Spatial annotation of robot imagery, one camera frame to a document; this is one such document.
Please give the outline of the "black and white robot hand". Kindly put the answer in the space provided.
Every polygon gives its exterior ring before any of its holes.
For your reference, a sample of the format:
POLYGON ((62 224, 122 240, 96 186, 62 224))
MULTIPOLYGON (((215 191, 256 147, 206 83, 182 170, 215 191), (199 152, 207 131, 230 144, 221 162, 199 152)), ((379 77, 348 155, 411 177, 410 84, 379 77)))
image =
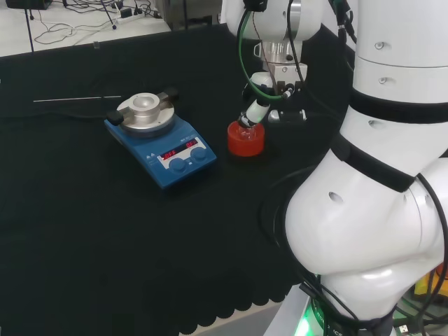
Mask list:
POLYGON ((249 101, 248 107, 241 112, 238 123, 243 128, 253 128, 261 123, 272 107, 288 101, 303 88, 295 65, 269 65, 267 71, 256 72, 249 77, 243 98, 249 101))

